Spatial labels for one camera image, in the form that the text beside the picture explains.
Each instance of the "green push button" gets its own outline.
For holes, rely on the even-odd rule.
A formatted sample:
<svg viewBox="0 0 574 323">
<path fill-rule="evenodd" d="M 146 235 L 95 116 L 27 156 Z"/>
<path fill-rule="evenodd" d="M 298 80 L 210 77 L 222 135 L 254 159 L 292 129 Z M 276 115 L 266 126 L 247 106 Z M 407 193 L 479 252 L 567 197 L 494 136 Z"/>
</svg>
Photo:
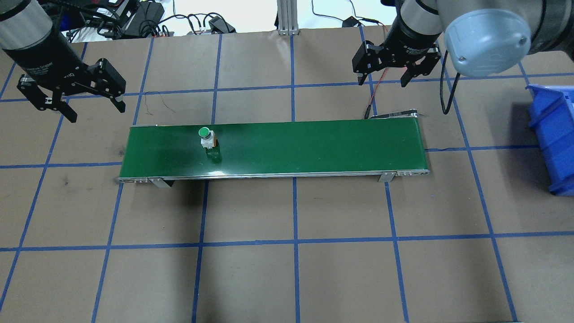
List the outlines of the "green push button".
<svg viewBox="0 0 574 323">
<path fill-rule="evenodd" d="M 210 129 L 208 127 L 202 127 L 199 129 L 199 136 L 203 139 L 207 139 L 210 136 Z"/>
</svg>

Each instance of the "power adapter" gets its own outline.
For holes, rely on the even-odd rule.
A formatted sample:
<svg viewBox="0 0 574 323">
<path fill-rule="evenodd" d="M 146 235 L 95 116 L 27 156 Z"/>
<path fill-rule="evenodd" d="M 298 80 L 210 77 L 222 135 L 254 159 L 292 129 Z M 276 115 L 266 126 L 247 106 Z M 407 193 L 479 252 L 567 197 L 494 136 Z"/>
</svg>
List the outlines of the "power adapter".
<svg viewBox="0 0 574 323">
<path fill-rule="evenodd" d="M 226 23 L 220 17 L 215 17 L 209 21 L 211 27 L 211 33 L 214 34 L 227 34 L 235 33 L 235 28 L 230 24 Z"/>
</svg>

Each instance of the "cable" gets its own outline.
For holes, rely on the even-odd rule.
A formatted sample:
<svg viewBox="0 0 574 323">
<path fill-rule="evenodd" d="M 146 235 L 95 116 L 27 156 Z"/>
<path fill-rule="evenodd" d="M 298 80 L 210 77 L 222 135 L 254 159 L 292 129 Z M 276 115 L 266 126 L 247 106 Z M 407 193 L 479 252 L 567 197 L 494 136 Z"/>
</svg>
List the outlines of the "cable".
<svg viewBox="0 0 574 323">
<path fill-rule="evenodd" d="M 115 10 L 111 10 L 108 6 L 100 5 L 100 4 L 97 4 L 97 3 L 90 3 L 90 4 L 85 5 L 85 8 L 88 8 L 88 9 L 90 9 L 90 8 L 92 8 L 92 7 L 97 7 L 97 8 L 102 8 L 102 9 L 104 9 L 104 10 L 107 10 L 112 16 L 114 16 L 114 18 L 115 18 L 116 21 L 118 22 L 117 24 L 114 24 L 114 25 L 112 26 L 112 28 L 111 28 L 111 33 L 112 33 L 112 35 L 110 35 L 109 32 L 108 32 L 108 33 L 102 33 L 102 32 L 101 32 L 102 29 L 108 29 L 108 30 L 110 30 L 110 28 L 106 26 L 106 22 L 105 22 L 105 21 L 102 21 L 102 22 L 99 24 L 99 26 L 96 28 L 96 33 L 97 33 L 98 35 L 103 36 L 103 37 L 106 37 L 106 38 L 110 38 L 110 36 L 112 36 L 112 37 L 111 37 L 112 39 L 120 39 L 120 38 L 122 38 L 123 32 L 122 32 L 122 28 L 121 28 L 121 26 L 120 26 L 120 24 L 119 24 L 120 18 L 119 18 L 118 13 L 115 12 Z"/>
<path fill-rule="evenodd" d="M 195 17 L 195 19 L 197 20 L 197 24 L 199 26 L 199 28 L 201 28 L 201 22 L 199 21 L 199 17 L 197 16 L 198 14 L 189 14 L 189 15 L 183 15 L 183 14 L 175 14 L 173 16 L 169 16 L 163 20 L 161 20 L 160 22 L 158 22 L 158 24 L 163 24 L 164 22 L 166 22 L 167 20 L 170 20 L 171 18 L 176 18 L 176 19 L 187 19 L 188 23 L 189 23 L 189 27 L 191 28 L 191 31 L 193 32 L 193 34 L 197 34 L 195 31 L 195 28 L 193 27 L 193 23 L 191 22 L 191 17 Z"/>
<path fill-rule="evenodd" d="M 161 32 L 164 34 L 165 37 L 169 37 L 169 29 L 166 25 L 161 27 Z"/>
<path fill-rule="evenodd" d="M 353 16 L 354 16 L 355 18 L 357 18 L 359 21 L 372 22 L 373 24 L 377 24 L 377 25 L 384 26 L 383 23 L 381 23 L 380 21 L 378 21 L 378 20 L 376 20 L 376 19 L 369 19 L 369 18 L 357 16 L 357 13 L 356 13 L 356 11 L 355 11 L 355 4 L 353 3 L 352 0 L 349 0 L 349 2 L 351 2 L 351 7 L 353 8 Z"/>
<path fill-rule="evenodd" d="M 385 75 L 387 75 L 388 70 L 389 70 L 389 67 L 385 68 L 385 70 L 383 71 L 383 74 L 381 75 L 381 78 L 379 79 L 379 82 L 377 82 L 377 85 L 375 86 L 375 90 L 373 91 L 373 94 L 371 95 L 371 99 L 369 100 L 369 105 L 367 105 L 367 111 L 364 113 L 365 119 L 369 118 L 369 114 L 371 113 L 371 107 L 373 105 L 373 100 L 375 99 L 375 94 L 377 93 L 377 89 L 379 89 L 379 84 L 381 84 L 381 81 L 383 81 L 383 78 L 385 78 Z"/>
<path fill-rule="evenodd" d="M 205 24 L 205 20 L 207 19 L 207 17 L 212 17 L 212 16 L 219 16 L 219 18 L 221 18 L 221 20 L 223 20 L 223 23 L 225 24 L 225 27 L 227 28 L 227 33 L 230 33 L 229 31 L 229 25 L 227 24 L 227 21 L 225 21 L 225 19 L 223 18 L 222 15 L 218 14 L 217 12 L 210 12 L 210 13 L 199 13 L 199 14 L 204 14 L 205 17 L 203 18 L 203 26 L 207 27 Z"/>
<path fill-rule="evenodd" d="M 344 20 L 341 19 L 341 18 L 329 16 L 329 15 L 326 15 L 326 14 L 318 14 L 318 13 L 316 13 L 316 12 L 315 12 L 315 5 L 313 4 L 313 0 L 311 0 L 311 12 L 312 12 L 314 15 L 319 16 L 319 17 L 333 18 L 333 19 L 337 19 L 337 20 L 344 21 Z"/>
<path fill-rule="evenodd" d="M 448 97 L 448 104 L 447 107 L 444 107 L 444 98 L 443 98 L 443 81 L 444 81 L 444 71 L 445 68 L 447 66 L 447 57 L 448 57 L 448 51 L 444 52 L 444 58 L 443 58 L 443 69 L 440 71 L 440 105 L 443 108 L 443 114 L 448 114 L 448 112 L 451 110 L 451 105 L 452 105 L 452 100 L 455 97 L 455 91 L 456 91 L 456 85 L 459 82 L 459 78 L 460 78 L 460 73 L 456 73 L 456 77 L 455 77 L 455 81 L 452 84 L 452 90 L 451 90 L 451 94 Z"/>
</svg>

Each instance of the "blue tape line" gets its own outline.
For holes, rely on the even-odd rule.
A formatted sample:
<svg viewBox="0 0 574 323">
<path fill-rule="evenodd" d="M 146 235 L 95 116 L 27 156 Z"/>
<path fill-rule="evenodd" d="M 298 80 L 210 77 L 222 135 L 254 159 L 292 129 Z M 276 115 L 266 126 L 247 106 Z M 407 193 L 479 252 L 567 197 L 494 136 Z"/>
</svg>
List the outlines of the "blue tape line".
<svg viewBox="0 0 574 323">
<path fill-rule="evenodd" d="M 497 238 L 574 236 L 574 231 L 495 233 Z"/>
<path fill-rule="evenodd" d="M 35 164 L 35 165 L 2 165 L 0 166 L 0 170 L 12 169 L 12 168 L 43 168 L 44 165 L 42 164 Z"/>
<path fill-rule="evenodd" d="M 219 65 L 221 61 L 221 42 L 223 39 L 223 34 L 219 34 L 219 42 L 217 47 L 217 60 L 215 63 L 215 83 L 214 83 L 214 98 L 213 98 L 213 106 L 211 107 L 211 124 L 215 124 L 215 109 L 217 107 L 217 91 L 218 91 L 218 83 L 219 83 Z"/>
<path fill-rule="evenodd" d="M 8 287 L 10 287 L 10 282 L 12 281 L 12 276 L 14 275 L 14 269 L 16 268 L 16 263 L 20 257 L 20 250 L 16 250 L 14 255 L 14 260 L 12 260 L 12 266 L 10 266 L 10 272 L 8 273 L 8 278 L 6 279 L 6 284 L 2 290 L 2 298 L 0 298 L 0 311 L 2 311 L 2 306 L 4 305 L 4 300 L 6 299 L 6 294 L 8 293 Z"/>
<path fill-rule="evenodd" d="M 191 314 L 191 321 L 195 323 L 197 321 L 197 304 L 199 302 L 199 283 L 201 277 L 201 260 L 203 258 L 203 247 L 204 247 L 204 238 L 205 238 L 205 219 L 207 218 L 207 195 L 209 192 L 210 182 L 208 180 L 205 181 L 205 186 L 203 188 L 203 208 L 201 210 L 201 227 L 199 230 L 199 243 L 197 249 L 197 266 L 195 268 L 195 287 L 193 290 L 193 305 L 192 305 L 192 314 Z"/>
<path fill-rule="evenodd" d="M 103 167 L 103 166 L 121 166 L 122 162 L 120 161 L 110 161 L 106 163 L 64 163 L 64 164 L 48 164 L 46 165 L 48 168 L 55 168 L 55 167 Z"/>
<path fill-rule="evenodd" d="M 398 241 L 428 241 L 428 240 L 464 240 L 464 239 L 487 239 L 490 234 L 451 234 L 439 236 L 403 236 L 397 237 Z"/>
<path fill-rule="evenodd" d="M 427 148 L 425 152 L 442 152 L 442 151 L 466 151 L 466 148 L 454 147 L 454 148 Z"/>
<path fill-rule="evenodd" d="M 294 177 L 293 178 L 293 259 L 294 259 L 294 277 L 295 277 L 295 322 L 301 323 L 298 240 L 299 240 L 299 224 L 297 219 L 297 178 Z"/>
<path fill-rule="evenodd" d="M 522 62 L 519 62 L 518 66 L 520 67 L 520 71 L 522 72 L 522 76 L 524 77 L 524 81 L 526 81 L 526 85 L 529 85 L 530 80 L 528 79 L 528 74 L 524 70 L 524 65 L 522 65 Z"/>
<path fill-rule="evenodd" d="M 298 239 L 297 244 L 327 244 L 327 243 L 369 243 L 397 241 L 433 241 L 433 240 L 465 240 L 465 239 L 489 239 L 489 233 L 481 234 L 451 234 L 437 236 L 398 236 L 398 237 L 355 237 L 355 238 L 323 238 L 323 239 Z M 511 232 L 494 233 L 496 238 L 521 238 L 521 237 L 560 237 L 574 236 L 574 231 L 539 231 L 539 232 Z M 294 244 L 295 240 L 250 240 L 250 241 L 222 241 L 203 243 L 203 247 L 234 247 L 256 245 L 285 245 Z M 197 248 L 199 243 L 166 243 L 166 244 L 124 244 L 111 245 L 111 250 L 130 249 L 163 249 L 163 248 Z M 48 247 L 4 247 L 0 252 L 26 251 L 69 251 L 69 250 L 105 250 L 106 245 L 72 245 L 72 246 L 48 246 Z"/>
<path fill-rule="evenodd" d="M 82 49 L 82 54 L 80 55 L 80 58 L 81 58 L 82 60 L 84 60 L 84 57 L 85 57 L 85 55 L 86 55 L 86 50 L 87 50 L 87 49 L 88 49 L 88 42 L 85 42 L 85 43 L 84 43 L 84 49 Z"/>
<path fill-rule="evenodd" d="M 574 76 L 574 73 L 550 73 L 550 74 L 530 74 L 530 77 L 542 78 L 542 77 L 553 77 L 553 76 Z M 523 78 L 523 75 L 493 75 L 484 76 L 477 78 L 469 78 L 462 76 L 460 80 L 486 80 L 486 79 L 518 79 Z M 439 78 L 416 78 L 412 79 L 410 82 L 438 82 Z M 401 80 L 383 80 L 381 84 L 387 83 L 400 83 Z M 376 84 L 378 82 L 372 80 L 366 80 L 365 84 Z M 338 82 L 338 83 L 311 83 L 311 84 L 295 84 L 295 88 L 299 87 L 329 87 L 329 86 L 356 86 L 356 82 Z M 291 85 L 277 85 L 277 86 L 252 86 L 252 87 L 228 87 L 218 89 L 221 91 L 249 91 L 249 90 L 272 90 L 272 89 L 289 89 Z M 197 89 L 197 90 L 173 90 L 173 91 L 148 91 L 148 92 L 134 92 L 134 93 L 124 93 L 125 97 L 136 97 L 139 95 L 159 95 L 159 94 L 183 94 L 183 93 L 203 93 L 203 92 L 213 92 L 213 89 Z M 99 95 L 86 94 L 86 95 L 73 95 L 70 97 L 65 97 L 66 99 L 88 99 L 88 98 L 98 98 Z M 0 99 L 0 102 L 23 102 L 27 101 L 25 98 L 19 99 Z"/>
<path fill-rule="evenodd" d="M 299 239 L 299 244 L 316 243 L 365 243 L 393 241 L 393 237 L 357 237 L 357 238 L 322 238 L 322 239 Z"/>
<path fill-rule="evenodd" d="M 14 260 L 12 261 L 12 266 L 10 267 L 10 272 L 8 273 L 8 278 L 6 279 L 6 284 L 4 285 L 4 289 L 2 291 L 2 298 L 0 298 L 0 312 L 2 311 L 2 306 L 4 305 L 4 300 L 6 299 L 6 294 L 8 293 L 8 288 L 10 287 L 12 276 L 14 275 L 14 269 L 16 268 L 16 263 L 18 262 L 18 258 L 20 257 L 21 248 L 24 245 L 24 239 L 26 239 L 26 234 L 28 233 L 28 228 L 30 227 L 32 214 L 34 213 L 34 209 L 36 208 L 36 202 L 38 201 L 38 196 L 40 195 L 40 189 L 42 188 L 42 183 L 44 182 L 44 177 L 46 176 L 46 170 L 48 169 L 47 165 L 50 162 L 50 158 L 52 157 L 52 152 L 54 151 L 56 140 L 58 139 L 58 134 L 60 133 L 60 128 L 62 127 L 63 119 L 64 116 L 60 115 L 58 126 L 56 127 L 56 132 L 54 133 L 54 138 L 52 139 L 50 150 L 48 151 L 48 156 L 46 157 L 46 162 L 44 163 L 44 169 L 42 170 L 42 175 L 40 176 L 40 180 L 38 181 L 38 186 L 36 187 L 36 192 L 34 193 L 34 198 L 32 199 L 32 204 L 30 205 L 30 210 L 28 211 L 28 216 L 26 217 L 24 229 L 22 231 L 22 235 L 20 236 L 18 249 L 16 250 L 16 254 L 14 255 Z"/>
<path fill-rule="evenodd" d="M 239 245 L 270 245 L 270 244 L 293 244 L 294 240 L 251 240 L 251 241 L 222 241 L 203 243 L 204 247 L 233 247 Z"/>
<path fill-rule="evenodd" d="M 20 99 L 4 99 L 4 100 L 0 100 L 0 102 L 2 103 L 8 103 L 8 102 L 27 102 L 28 99 L 26 98 L 20 98 Z"/>
<path fill-rule="evenodd" d="M 448 71 L 445 70 L 445 75 L 447 77 L 447 84 L 449 89 L 452 91 L 452 84 L 451 84 L 451 80 L 448 76 Z M 474 157 L 472 155 L 472 150 L 470 149 L 470 144 L 468 142 L 468 137 L 466 134 L 466 130 L 464 128 L 464 122 L 462 120 L 462 116 L 460 114 L 460 110 L 458 107 L 458 103 L 456 102 L 456 95 L 452 101 L 454 107 L 455 107 L 455 111 L 456 111 L 456 117 L 459 120 L 459 124 L 460 124 L 460 130 L 462 131 L 463 134 L 463 139 L 464 139 L 464 145 L 467 148 L 467 153 L 468 153 L 468 159 L 470 161 L 471 164 L 471 168 L 472 168 L 472 173 L 474 175 L 474 179 L 476 182 L 476 188 L 478 189 L 478 194 L 480 197 L 480 202 L 482 204 L 482 209 L 484 211 L 484 219 L 486 220 L 486 225 L 488 227 L 488 232 L 490 234 L 491 237 L 491 241 L 492 241 L 492 248 L 494 249 L 494 255 L 497 259 L 497 264 L 498 264 L 498 270 L 500 272 L 501 275 L 501 280 L 502 280 L 502 285 L 504 287 L 505 290 L 505 294 L 506 294 L 506 300 L 508 301 L 508 305 L 509 305 L 509 309 L 510 309 L 510 313 L 512 315 L 512 319 L 514 322 L 518 321 L 518 317 L 516 315 L 516 309 L 514 307 L 514 302 L 512 300 L 512 295 L 510 294 L 510 288 L 508 285 L 508 281 L 506 280 L 506 273 L 504 270 L 504 266 L 502 264 L 502 258 L 500 255 L 500 251 L 498 249 L 498 243 L 496 240 L 496 237 L 494 236 L 494 229 L 492 228 L 492 222 L 490 221 L 490 215 L 488 213 L 488 207 L 486 206 L 486 200 L 484 198 L 484 192 L 482 191 L 482 185 L 480 184 L 480 178 L 478 177 L 478 172 L 476 170 L 476 164 L 474 162 Z"/>
<path fill-rule="evenodd" d="M 110 246 L 114 238 L 115 222 L 118 218 L 119 203 L 122 198 L 123 183 L 119 184 L 118 194 L 115 197 L 114 213 L 111 219 L 110 233 L 108 234 L 108 241 L 106 245 L 106 254 L 104 255 L 104 262 L 102 264 L 102 272 L 100 273 L 100 281 L 98 283 L 98 292 L 96 293 L 96 300 L 94 301 L 94 310 L 92 311 L 92 323 L 95 323 L 96 316 L 98 315 L 98 307 L 100 305 L 100 297 L 102 296 L 102 288 L 104 286 L 104 279 L 106 277 L 107 263 L 110 258 Z"/>
<path fill-rule="evenodd" d="M 135 113 L 134 113 L 134 121 L 131 123 L 132 125 L 136 125 L 138 122 L 138 114 L 139 114 L 139 106 L 142 102 L 142 95 L 144 94 L 144 87 L 145 87 L 145 80 L 148 78 L 148 68 L 149 68 L 149 62 L 152 59 L 152 50 L 153 50 L 153 40 L 154 38 L 152 38 L 149 42 L 149 50 L 148 50 L 148 58 L 146 59 L 145 62 L 145 68 L 143 69 L 143 77 L 142 77 L 142 84 L 139 87 L 139 93 L 138 93 L 138 103 L 135 106 Z"/>
<path fill-rule="evenodd" d="M 402 314 L 405 319 L 405 323 L 409 323 L 409 310 L 406 304 L 406 293 L 405 284 L 402 277 L 402 266 L 401 266 L 401 255 L 398 250 L 398 239 L 397 230 L 395 228 L 394 214 L 393 214 L 393 203 L 391 201 L 391 192 L 389 183 L 385 183 L 385 193 L 387 196 L 387 208 L 389 209 L 389 221 L 391 225 L 391 234 L 393 236 L 393 249 L 395 253 L 395 262 L 397 263 L 397 277 L 398 277 L 398 288 L 401 292 L 401 303 L 402 303 Z"/>
<path fill-rule="evenodd" d="M 63 245 L 55 247 L 22 247 L 20 251 L 106 250 L 105 245 Z"/>
<path fill-rule="evenodd" d="M 539 145 L 482 146 L 482 147 L 470 147 L 470 150 L 480 151 L 480 150 L 532 149 L 532 148 L 540 148 L 540 146 Z"/>
<path fill-rule="evenodd" d="M 12 73 L 14 72 L 14 67 L 16 67 L 16 62 L 14 62 L 12 64 L 12 67 L 10 68 L 10 72 L 8 72 L 8 76 L 6 77 L 6 81 L 4 82 L 4 85 L 2 86 L 2 90 L 0 90 L 0 98 L 2 98 L 2 96 L 4 95 L 4 91 L 6 91 L 6 87 L 8 86 L 8 82 L 10 81 L 10 77 L 12 76 Z"/>
<path fill-rule="evenodd" d="M 109 163 L 69 163 L 69 164 L 30 164 L 30 165 L 1 165 L 2 169 L 13 169 L 13 168 L 55 168 L 55 167 L 100 167 L 100 166 L 120 166 L 122 162 L 111 161 Z"/>
<path fill-rule="evenodd" d="M 290 89 L 292 85 L 270 85 L 270 86 L 250 86 L 250 87 L 224 87 L 218 91 L 251 91 L 251 90 L 275 90 Z"/>
</svg>

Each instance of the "black cable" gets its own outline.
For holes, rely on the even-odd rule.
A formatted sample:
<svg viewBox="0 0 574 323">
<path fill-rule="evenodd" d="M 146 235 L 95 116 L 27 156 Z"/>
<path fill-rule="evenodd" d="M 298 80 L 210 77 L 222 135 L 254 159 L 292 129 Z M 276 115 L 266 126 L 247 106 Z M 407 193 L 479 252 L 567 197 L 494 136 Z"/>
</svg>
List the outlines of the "black cable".
<svg viewBox="0 0 574 323">
<path fill-rule="evenodd" d="M 377 25 L 381 25 L 381 26 L 383 25 L 383 23 L 381 23 L 380 21 L 378 21 L 376 19 L 369 19 L 369 18 L 357 16 L 357 12 L 355 11 L 355 4 L 353 3 L 352 0 L 349 0 L 349 2 L 351 2 L 351 7 L 353 8 L 353 16 L 355 18 L 357 18 L 359 21 L 372 22 L 373 24 L 377 24 Z"/>
<path fill-rule="evenodd" d="M 313 4 L 313 0 L 311 0 L 311 12 L 312 12 L 314 15 L 319 16 L 319 17 L 333 18 L 333 19 L 337 19 L 337 20 L 344 21 L 344 20 L 341 19 L 341 18 L 337 18 L 337 17 L 333 17 L 333 16 L 328 16 L 328 15 L 326 15 L 326 14 L 316 13 L 316 12 L 315 12 L 315 5 Z"/>
<path fill-rule="evenodd" d="M 443 114 L 448 114 L 448 112 L 451 110 L 452 100 L 455 98 L 456 85 L 458 84 L 460 79 L 460 73 L 456 73 L 455 81 L 452 84 L 451 94 L 448 97 L 448 104 L 447 107 L 445 108 L 443 98 L 443 81 L 444 81 L 444 71 L 447 67 L 447 57 L 448 57 L 448 51 L 445 51 L 443 58 L 443 68 L 440 71 L 440 105 L 443 108 Z"/>
<path fill-rule="evenodd" d="M 357 12 L 355 11 L 355 4 L 353 3 L 352 0 L 349 0 L 349 2 L 351 2 L 351 7 L 353 7 L 353 17 L 357 17 Z"/>
<path fill-rule="evenodd" d="M 166 22 L 167 20 L 170 20 L 172 18 L 176 18 L 176 19 L 187 19 L 188 23 L 189 23 L 189 27 L 191 28 L 191 31 L 193 32 L 193 34 L 197 34 L 195 32 L 195 28 L 193 27 L 193 23 L 191 22 L 191 17 L 195 17 L 195 19 L 197 19 L 197 24 L 199 26 L 199 28 L 201 28 L 201 22 L 199 21 L 199 18 L 197 17 L 196 14 L 189 14 L 189 15 L 183 15 L 183 14 L 175 14 L 173 16 L 169 16 L 163 20 L 161 20 L 160 22 L 158 22 L 158 24 L 163 24 L 164 22 Z"/>
<path fill-rule="evenodd" d="M 110 9 L 108 6 L 100 5 L 100 4 L 97 4 L 97 3 L 90 3 L 90 4 L 85 5 L 85 8 L 88 8 L 88 9 L 91 9 L 91 8 L 93 8 L 93 7 L 105 9 L 105 10 L 109 11 L 112 16 L 114 16 L 114 18 L 117 20 L 118 23 L 117 23 L 117 24 L 114 24 L 114 25 L 111 27 L 111 33 L 113 34 L 112 39 L 120 39 L 120 38 L 122 38 L 123 32 L 122 32 L 122 28 L 121 28 L 121 26 L 120 26 L 120 24 L 119 24 L 120 18 L 119 18 L 118 13 L 115 12 L 115 10 Z M 98 28 L 96 29 L 96 33 L 97 33 L 98 35 L 100 35 L 100 36 L 109 38 L 109 34 L 106 34 L 106 33 L 102 33 L 102 32 L 101 32 L 102 29 L 104 29 L 104 28 L 110 30 L 110 28 L 109 28 L 108 26 L 106 26 L 105 22 L 102 21 L 102 23 L 100 23 L 100 25 L 99 25 Z"/>
<path fill-rule="evenodd" d="M 207 27 L 207 25 L 205 24 L 205 20 L 207 19 L 207 17 L 219 16 L 219 18 L 221 18 L 221 20 L 223 20 L 223 23 L 225 24 L 225 28 L 227 28 L 227 33 L 230 33 L 229 25 L 227 24 L 227 21 L 225 21 L 225 19 L 223 18 L 222 15 L 218 14 L 217 12 L 200 13 L 200 14 L 204 14 L 204 15 L 205 15 L 205 17 L 203 18 L 203 26 L 204 26 L 204 27 Z"/>
<path fill-rule="evenodd" d="M 165 37 L 169 37 L 169 29 L 168 29 L 168 27 L 167 27 L 166 25 L 163 25 L 163 26 L 161 27 L 161 31 L 162 31 L 162 33 L 164 33 L 164 36 L 165 36 Z"/>
</svg>

